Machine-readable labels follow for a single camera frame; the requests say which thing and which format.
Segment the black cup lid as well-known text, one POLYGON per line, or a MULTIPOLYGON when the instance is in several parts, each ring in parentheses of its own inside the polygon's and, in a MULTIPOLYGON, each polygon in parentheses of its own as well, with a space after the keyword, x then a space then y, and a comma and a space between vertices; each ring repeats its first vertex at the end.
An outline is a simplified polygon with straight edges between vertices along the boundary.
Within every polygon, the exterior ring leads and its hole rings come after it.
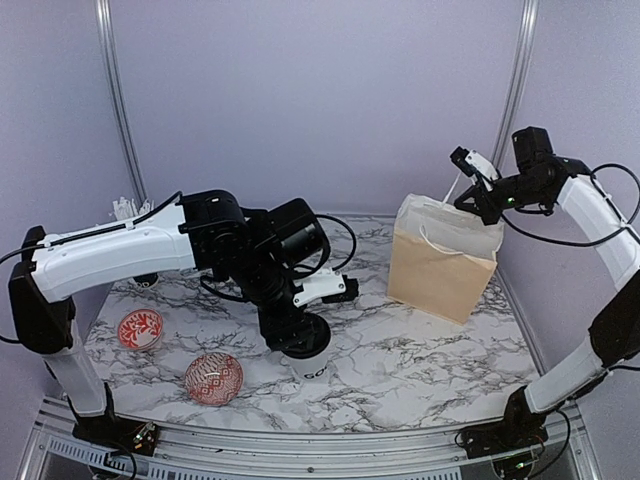
POLYGON ((283 354, 297 360, 307 360, 324 352, 331 341, 331 330, 327 321, 317 314, 307 314, 311 320, 311 333, 302 341, 285 349, 283 354))

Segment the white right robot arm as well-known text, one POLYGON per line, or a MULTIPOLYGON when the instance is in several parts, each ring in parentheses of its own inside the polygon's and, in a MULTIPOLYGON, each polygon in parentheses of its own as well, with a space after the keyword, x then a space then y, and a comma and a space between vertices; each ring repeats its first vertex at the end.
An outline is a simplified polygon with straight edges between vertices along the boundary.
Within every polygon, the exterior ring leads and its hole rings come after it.
POLYGON ((534 431, 534 421, 563 401, 600 382, 639 353, 639 233, 637 210, 624 215, 597 178, 597 169, 552 147, 547 131, 526 127, 512 137, 516 171, 503 174, 479 152, 459 146, 451 162, 470 180, 454 201, 487 226, 558 247, 590 250, 612 287, 610 300, 591 321, 585 339, 556 366, 512 394, 495 438, 515 448, 534 431), (582 233, 580 241, 546 238, 508 219, 509 212, 549 216, 560 211, 582 233))

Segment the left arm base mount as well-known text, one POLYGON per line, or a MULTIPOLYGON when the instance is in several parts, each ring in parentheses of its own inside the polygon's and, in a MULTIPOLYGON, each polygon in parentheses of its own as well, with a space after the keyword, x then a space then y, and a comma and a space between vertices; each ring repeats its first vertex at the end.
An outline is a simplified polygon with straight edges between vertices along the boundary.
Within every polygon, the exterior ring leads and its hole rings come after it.
POLYGON ((127 450, 151 457, 156 450, 160 429, 154 422, 122 417, 79 417, 72 435, 105 447, 127 450))

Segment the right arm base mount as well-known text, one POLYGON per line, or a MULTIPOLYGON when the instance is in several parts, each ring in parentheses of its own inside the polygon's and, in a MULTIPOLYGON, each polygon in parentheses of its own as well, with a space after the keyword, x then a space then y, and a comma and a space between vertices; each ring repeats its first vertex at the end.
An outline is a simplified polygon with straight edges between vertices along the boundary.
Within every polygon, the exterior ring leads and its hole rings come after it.
POLYGON ((548 438, 544 424, 513 426, 500 420, 464 427, 454 442, 465 450, 468 459, 476 459, 542 445, 548 438))

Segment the brown paper bag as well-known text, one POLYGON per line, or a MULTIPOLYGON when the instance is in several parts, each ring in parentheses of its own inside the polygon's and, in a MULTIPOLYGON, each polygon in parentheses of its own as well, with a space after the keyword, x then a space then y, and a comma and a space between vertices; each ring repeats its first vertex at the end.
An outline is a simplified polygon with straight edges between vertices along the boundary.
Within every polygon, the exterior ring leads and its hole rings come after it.
POLYGON ((387 296, 463 325, 497 268, 504 225, 410 193, 394 222, 387 296))

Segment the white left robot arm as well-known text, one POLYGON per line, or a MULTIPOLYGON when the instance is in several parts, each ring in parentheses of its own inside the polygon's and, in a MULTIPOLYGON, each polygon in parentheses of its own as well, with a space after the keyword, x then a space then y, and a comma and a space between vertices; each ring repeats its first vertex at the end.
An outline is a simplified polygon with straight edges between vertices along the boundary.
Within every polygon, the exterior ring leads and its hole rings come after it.
POLYGON ((302 199, 273 210, 241 206, 224 190, 175 194, 130 220, 63 235, 28 231, 8 282, 18 342, 43 357, 74 413, 106 445, 126 423, 74 330, 73 297, 83 290, 165 271, 210 271, 231 279, 258 312, 266 345, 290 358, 315 357, 330 339, 327 322, 308 313, 299 263, 327 257, 328 239, 302 199))

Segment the white paper coffee cup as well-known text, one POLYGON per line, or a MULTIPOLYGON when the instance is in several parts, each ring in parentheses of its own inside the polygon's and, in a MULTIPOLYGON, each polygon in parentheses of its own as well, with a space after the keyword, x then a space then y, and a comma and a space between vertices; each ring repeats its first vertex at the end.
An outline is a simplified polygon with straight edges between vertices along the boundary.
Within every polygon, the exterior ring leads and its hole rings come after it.
POLYGON ((328 359, 328 349, 312 357, 288 357, 289 364, 296 375, 305 381, 323 380, 326 377, 328 359))

